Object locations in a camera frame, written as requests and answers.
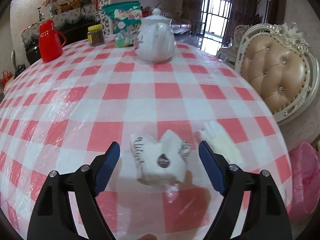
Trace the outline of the black piano with lace cover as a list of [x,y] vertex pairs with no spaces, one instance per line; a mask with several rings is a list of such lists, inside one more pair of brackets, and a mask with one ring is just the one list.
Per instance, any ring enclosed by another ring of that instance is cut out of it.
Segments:
[[[50,20],[53,21],[54,28],[66,37],[67,45],[86,39],[88,27],[100,23],[93,5],[86,5],[78,9],[63,12],[51,17]],[[33,64],[41,58],[39,49],[39,27],[40,24],[36,23],[21,33],[29,64]]]

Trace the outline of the pink lined trash bin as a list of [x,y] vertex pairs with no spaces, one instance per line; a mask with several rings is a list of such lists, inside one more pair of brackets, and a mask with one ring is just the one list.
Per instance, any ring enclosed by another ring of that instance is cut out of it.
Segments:
[[312,214],[319,202],[319,152],[303,141],[289,152],[293,197],[289,219],[292,224]]

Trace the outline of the red checkered tablecloth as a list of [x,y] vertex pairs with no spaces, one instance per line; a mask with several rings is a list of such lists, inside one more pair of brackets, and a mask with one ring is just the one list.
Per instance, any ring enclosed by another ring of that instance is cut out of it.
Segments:
[[[292,173],[280,129],[263,100],[235,71],[178,43],[164,64],[140,61],[132,48],[87,40],[52,62],[37,61],[4,92],[1,103],[1,209],[26,237],[50,171],[74,172],[120,144],[117,167],[97,198],[117,239],[202,239],[222,197],[199,159],[197,133],[215,120],[231,136],[248,172],[269,170],[292,202]],[[148,186],[137,180],[130,137],[172,130],[191,145],[185,181]]]

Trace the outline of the white plastic wrapper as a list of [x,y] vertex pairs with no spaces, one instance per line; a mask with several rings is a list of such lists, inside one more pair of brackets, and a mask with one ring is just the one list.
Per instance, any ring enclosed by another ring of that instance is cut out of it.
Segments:
[[244,159],[239,149],[228,132],[217,121],[204,123],[204,128],[199,130],[201,140],[207,142],[212,151],[222,155],[229,164],[244,165]]

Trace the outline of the cream leather sofa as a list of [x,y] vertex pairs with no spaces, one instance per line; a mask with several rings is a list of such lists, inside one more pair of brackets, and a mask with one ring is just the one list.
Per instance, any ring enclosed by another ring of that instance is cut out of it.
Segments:
[[192,25],[191,23],[172,22],[171,28],[174,34],[185,34],[191,31]]

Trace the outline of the printed crushed paper cup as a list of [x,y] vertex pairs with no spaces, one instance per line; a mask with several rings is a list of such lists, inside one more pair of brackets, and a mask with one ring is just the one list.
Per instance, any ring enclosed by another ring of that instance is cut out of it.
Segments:
[[144,185],[170,185],[185,180],[191,145],[172,130],[159,141],[147,134],[130,135],[137,180]]

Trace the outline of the green snack bag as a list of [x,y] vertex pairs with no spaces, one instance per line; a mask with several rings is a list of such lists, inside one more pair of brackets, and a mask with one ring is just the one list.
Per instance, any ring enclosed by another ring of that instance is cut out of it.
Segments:
[[140,1],[105,5],[103,12],[112,20],[116,47],[133,46],[138,37],[142,19]]

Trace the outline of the yellow lid snack jar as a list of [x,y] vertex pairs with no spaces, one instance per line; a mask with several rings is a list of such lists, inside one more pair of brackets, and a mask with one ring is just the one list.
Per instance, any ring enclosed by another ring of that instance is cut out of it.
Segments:
[[104,32],[101,24],[88,27],[87,38],[92,46],[98,46],[104,43]]

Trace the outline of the white ceramic teapot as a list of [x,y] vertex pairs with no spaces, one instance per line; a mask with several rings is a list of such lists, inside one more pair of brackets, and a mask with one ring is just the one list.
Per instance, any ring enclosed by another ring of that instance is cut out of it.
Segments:
[[171,22],[170,18],[161,15],[159,8],[153,9],[150,16],[141,19],[134,45],[136,55],[141,60],[162,63],[168,62],[173,57],[176,41]]

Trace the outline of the cream tufted ornate chair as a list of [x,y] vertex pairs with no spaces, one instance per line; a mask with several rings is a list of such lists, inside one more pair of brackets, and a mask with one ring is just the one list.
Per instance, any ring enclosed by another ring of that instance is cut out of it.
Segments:
[[278,125],[301,115],[319,89],[319,63],[296,23],[261,23],[242,36],[235,62]]

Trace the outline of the flower vase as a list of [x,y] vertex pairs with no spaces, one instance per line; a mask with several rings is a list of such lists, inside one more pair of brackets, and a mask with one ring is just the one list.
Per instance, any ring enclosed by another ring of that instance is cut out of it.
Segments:
[[57,10],[57,2],[58,0],[43,0],[42,1],[42,5],[44,7],[48,7],[49,8],[49,14],[51,17],[56,15],[56,10]]

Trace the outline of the red thermos jug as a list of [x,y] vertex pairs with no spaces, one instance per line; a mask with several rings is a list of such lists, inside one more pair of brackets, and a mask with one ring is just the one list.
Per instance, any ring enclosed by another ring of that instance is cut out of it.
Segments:
[[50,62],[62,55],[67,39],[54,28],[54,22],[48,20],[39,26],[39,49],[43,62]]

